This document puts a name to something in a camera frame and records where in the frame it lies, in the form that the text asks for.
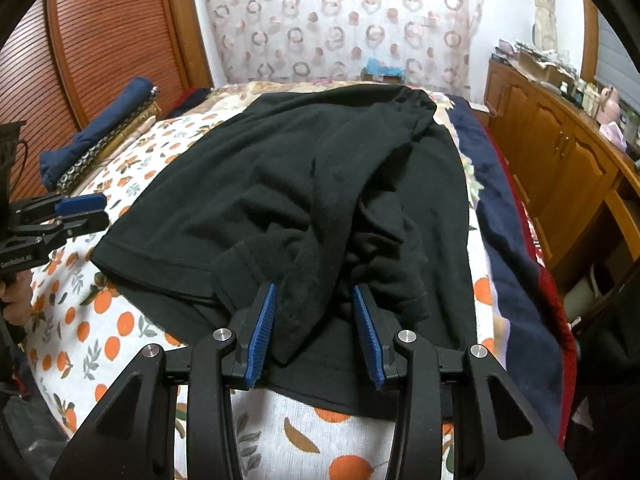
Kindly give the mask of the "person's left hand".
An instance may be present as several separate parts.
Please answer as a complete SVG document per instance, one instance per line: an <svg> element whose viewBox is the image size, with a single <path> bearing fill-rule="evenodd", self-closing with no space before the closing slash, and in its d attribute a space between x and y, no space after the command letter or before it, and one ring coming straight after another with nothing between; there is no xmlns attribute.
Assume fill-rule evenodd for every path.
<svg viewBox="0 0 640 480"><path fill-rule="evenodd" d="M16 274L11 284L1 283L3 318L11 325L23 327L32 315L32 271Z"/></svg>

